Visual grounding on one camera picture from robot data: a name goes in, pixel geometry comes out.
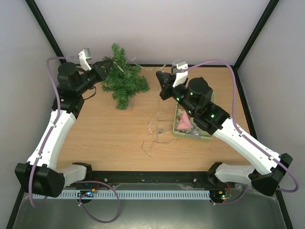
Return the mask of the green perforated plastic basket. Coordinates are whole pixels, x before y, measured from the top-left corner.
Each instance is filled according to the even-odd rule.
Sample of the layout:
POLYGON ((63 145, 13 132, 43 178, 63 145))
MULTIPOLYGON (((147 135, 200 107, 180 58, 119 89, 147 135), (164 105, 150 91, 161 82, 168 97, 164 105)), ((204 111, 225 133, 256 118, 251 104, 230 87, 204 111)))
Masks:
POLYGON ((195 124, 193 118, 189 116, 189 113, 178 103, 180 99, 176 97, 174 99, 176 107, 173 120, 173 136, 205 142, 212 140, 214 137, 206 131, 201 130, 195 124))

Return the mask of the clear string light garland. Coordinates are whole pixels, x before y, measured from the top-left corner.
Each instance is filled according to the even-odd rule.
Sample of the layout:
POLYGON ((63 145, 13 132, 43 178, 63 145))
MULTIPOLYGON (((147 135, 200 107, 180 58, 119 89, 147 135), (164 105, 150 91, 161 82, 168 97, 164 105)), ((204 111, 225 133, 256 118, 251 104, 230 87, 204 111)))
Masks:
POLYGON ((177 138, 175 139, 172 139, 170 141, 162 141, 159 139, 159 136, 160 135, 163 135, 163 134, 157 134, 157 130, 158 130, 158 124, 161 123, 161 122, 169 122, 170 120, 159 120, 159 115, 162 115, 164 114, 164 112, 161 112, 160 111, 160 99, 158 100, 158 111, 155 115, 151 116, 148 120, 148 130, 149 130, 149 134, 146 135, 146 137, 143 139, 143 142, 142 142, 142 145, 141 145, 141 149, 142 151, 151 159, 153 160, 153 157, 151 156, 151 152, 153 150, 153 145, 155 144, 172 144, 176 141, 177 138), (153 137, 153 141, 151 143, 151 146, 150 146, 150 149, 149 150, 146 150, 144 147, 145 147, 145 141, 148 137, 152 136, 153 137))

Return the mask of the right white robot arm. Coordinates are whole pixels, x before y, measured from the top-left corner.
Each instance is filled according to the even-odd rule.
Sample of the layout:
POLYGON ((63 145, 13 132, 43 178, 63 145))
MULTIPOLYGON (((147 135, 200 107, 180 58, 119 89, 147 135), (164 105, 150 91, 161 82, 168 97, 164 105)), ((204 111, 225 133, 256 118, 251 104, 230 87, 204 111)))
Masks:
POLYGON ((177 74, 156 72, 163 100, 173 98, 201 130, 226 142, 251 164, 234 166, 215 162, 208 170, 213 187, 234 182, 251 185, 265 196, 272 196, 289 168, 292 157, 268 149, 234 123, 233 118, 211 101, 212 88, 202 78, 178 79, 177 74))

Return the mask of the clear plastic battery box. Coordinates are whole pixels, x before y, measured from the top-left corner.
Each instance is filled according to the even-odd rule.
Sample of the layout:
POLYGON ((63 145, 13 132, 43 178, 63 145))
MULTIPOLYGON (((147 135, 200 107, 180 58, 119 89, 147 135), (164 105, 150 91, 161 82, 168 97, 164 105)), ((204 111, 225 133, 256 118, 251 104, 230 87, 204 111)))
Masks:
POLYGON ((158 128, 157 130, 157 134, 164 134, 168 131, 171 131, 172 127, 169 125, 169 126, 165 126, 165 127, 162 127, 162 128, 158 128))

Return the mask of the small green christmas tree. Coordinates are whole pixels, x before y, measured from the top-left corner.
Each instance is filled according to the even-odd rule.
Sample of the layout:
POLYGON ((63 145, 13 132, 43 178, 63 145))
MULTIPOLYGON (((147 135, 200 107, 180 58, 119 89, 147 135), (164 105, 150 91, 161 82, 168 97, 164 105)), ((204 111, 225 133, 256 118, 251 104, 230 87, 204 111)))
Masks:
POLYGON ((106 80, 101 83, 102 90, 112 93, 117 110, 128 109, 131 98, 149 91, 146 77, 140 75, 141 67, 128 63, 125 49, 119 44, 112 45, 112 56, 104 57, 104 60, 112 60, 113 64, 106 80))

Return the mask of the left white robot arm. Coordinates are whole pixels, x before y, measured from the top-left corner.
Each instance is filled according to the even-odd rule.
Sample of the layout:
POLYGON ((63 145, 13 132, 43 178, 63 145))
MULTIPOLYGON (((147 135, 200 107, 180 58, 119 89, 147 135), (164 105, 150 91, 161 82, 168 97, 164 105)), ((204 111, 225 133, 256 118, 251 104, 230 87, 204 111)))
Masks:
POLYGON ((112 64, 112 60, 104 60, 88 69, 79 69, 76 64, 66 62, 58 67, 59 84, 48 126, 27 162, 18 163, 15 168, 17 179, 27 193, 56 198, 66 186, 90 178, 91 165, 76 162, 57 170, 57 160, 83 107, 82 95, 107 78, 112 64))

